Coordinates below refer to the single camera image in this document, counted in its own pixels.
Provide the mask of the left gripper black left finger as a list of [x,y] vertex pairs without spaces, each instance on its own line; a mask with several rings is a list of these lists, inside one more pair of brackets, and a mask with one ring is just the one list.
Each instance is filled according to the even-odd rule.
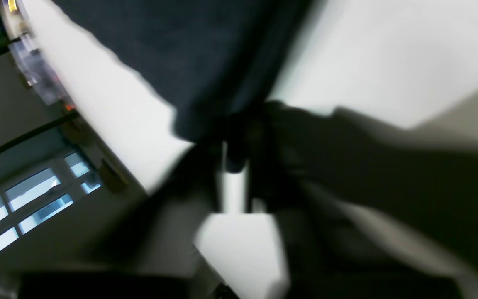
[[162,184],[116,220],[90,250],[90,259],[137,274],[193,274],[193,236],[219,208],[222,142],[189,149]]

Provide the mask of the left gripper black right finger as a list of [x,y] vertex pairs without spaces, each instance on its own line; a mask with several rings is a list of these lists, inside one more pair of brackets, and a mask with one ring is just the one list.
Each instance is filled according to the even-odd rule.
[[290,269],[285,299],[478,299],[478,142],[279,102],[247,119],[250,195]]

